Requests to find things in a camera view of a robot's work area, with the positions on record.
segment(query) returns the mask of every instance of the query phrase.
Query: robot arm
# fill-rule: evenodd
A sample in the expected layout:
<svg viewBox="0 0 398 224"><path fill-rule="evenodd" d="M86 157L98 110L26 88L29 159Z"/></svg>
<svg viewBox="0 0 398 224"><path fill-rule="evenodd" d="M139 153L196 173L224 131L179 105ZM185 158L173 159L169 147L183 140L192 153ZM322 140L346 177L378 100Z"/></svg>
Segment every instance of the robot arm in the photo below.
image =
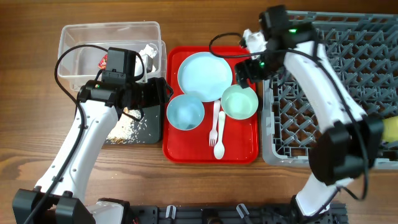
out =
<svg viewBox="0 0 398 224"><path fill-rule="evenodd" d="M84 203L88 178L94 167L95 160L100 153L109 132L118 122L118 114L114 106L105 106L104 102L88 100L81 103L86 119L86 127L81 143L76 149L71 161L62 175L62 181L52 191L53 195L62 196L64 192L71 192L73 197ZM48 191L53 178L58 174L65 158L69 154L78 135L80 127L80 113L76 113L72 127L62 144L62 147L35 188L41 192Z"/></svg>
<svg viewBox="0 0 398 224"><path fill-rule="evenodd" d="M79 47L100 48L79 45L66 51L57 62L56 81L60 60L69 51ZM87 182L100 149L123 109L164 104L169 101L173 91L164 78L137 82L143 78L146 68L137 52L116 48L107 51L108 61L106 69L102 71L101 81L89 80L79 91L77 102L81 110L76 113L72 128L55 160L36 183L34 190L19 189L14 197L12 207L18 224L48 223L54 222L54 219L57 223L105 224L121 223L122 220L134 223L128 202L103 199L96 205L84 207ZM136 56L142 65L138 76L134 76L137 72ZM57 208L49 210L52 205L57 205Z"/></svg>
<svg viewBox="0 0 398 224"><path fill-rule="evenodd" d="M284 66L300 84L323 133L317 147L309 152L313 173L291 201L292 222L299 223L328 210L340 188L363 174L364 166L373 166L383 125L380 120L369 119L341 84L311 24L293 26L284 6L269 8L259 18L262 31L245 30L243 34L243 47L251 58L235 66L239 84L246 88L248 80L268 80ZM369 162L359 150L353 119L342 99L361 128Z"/></svg>

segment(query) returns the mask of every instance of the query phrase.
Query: gray dish rack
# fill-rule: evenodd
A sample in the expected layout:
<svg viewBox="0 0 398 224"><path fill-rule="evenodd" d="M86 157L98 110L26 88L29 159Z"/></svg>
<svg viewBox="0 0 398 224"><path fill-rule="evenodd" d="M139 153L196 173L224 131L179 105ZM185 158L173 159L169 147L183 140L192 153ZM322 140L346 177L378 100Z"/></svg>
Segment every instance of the gray dish rack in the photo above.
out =
<svg viewBox="0 0 398 224"><path fill-rule="evenodd" d="M312 22L318 29L331 65L368 114L398 116L398 15L288 14L292 22ZM262 156L270 165L305 167L308 150L321 133L301 87L289 74L285 77L281 86L278 78L263 83ZM398 142L385 142L381 149L385 154L398 152ZM376 167L398 169L398 160L379 158Z"/></svg>

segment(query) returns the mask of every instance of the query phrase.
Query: plastic spoon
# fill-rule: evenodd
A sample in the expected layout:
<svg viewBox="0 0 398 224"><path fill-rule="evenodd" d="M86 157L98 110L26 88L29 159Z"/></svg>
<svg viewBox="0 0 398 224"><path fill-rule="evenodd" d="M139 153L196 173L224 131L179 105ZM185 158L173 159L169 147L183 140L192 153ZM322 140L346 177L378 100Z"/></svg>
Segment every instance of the plastic spoon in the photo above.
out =
<svg viewBox="0 0 398 224"><path fill-rule="evenodd" d="M216 159L222 159L225 152L225 148L223 145L224 125L225 125L225 112L220 111L218 113L218 142L214 147L214 156L216 157Z"/></svg>

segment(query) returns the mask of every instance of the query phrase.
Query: wooden table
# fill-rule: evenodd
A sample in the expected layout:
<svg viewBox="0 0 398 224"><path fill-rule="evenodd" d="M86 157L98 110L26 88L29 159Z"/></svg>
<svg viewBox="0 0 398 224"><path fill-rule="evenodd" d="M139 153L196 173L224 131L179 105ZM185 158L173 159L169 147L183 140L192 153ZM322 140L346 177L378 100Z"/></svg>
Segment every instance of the wooden table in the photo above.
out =
<svg viewBox="0 0 398 224"><path fill-rule="evenodd" d="M33 188L72 124L75 107L53 79L63 26L157 21L169 52L179 45L207 45L221 32L257 29L257 15L280 3L301 11L398 12L397 1L360 0L0 5L0 223L15 223L14 194L19 188ZM101 197L158 206L288 202L309 173L309 169L268 166L261 155L247 166L193 166L169 162L161 143L105 146L91 173L85 203ZM337 199L348 204L351 223L398 223L397 185L396 172L373 171L365 202L346 193ZM362 181L350 187L360 193Z"/></svg>

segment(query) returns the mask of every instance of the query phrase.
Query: yellow object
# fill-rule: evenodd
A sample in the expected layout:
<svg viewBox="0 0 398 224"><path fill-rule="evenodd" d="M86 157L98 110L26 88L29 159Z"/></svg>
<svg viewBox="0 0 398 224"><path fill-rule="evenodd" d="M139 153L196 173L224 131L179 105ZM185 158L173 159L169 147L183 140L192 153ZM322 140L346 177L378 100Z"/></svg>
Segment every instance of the yellow object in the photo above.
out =
<svg viewBox="0 0 398 224"><path fill-rule="evenodd" d="M398 116L383 120L384 132L382 139L387 142L398 141Z"/></svg>

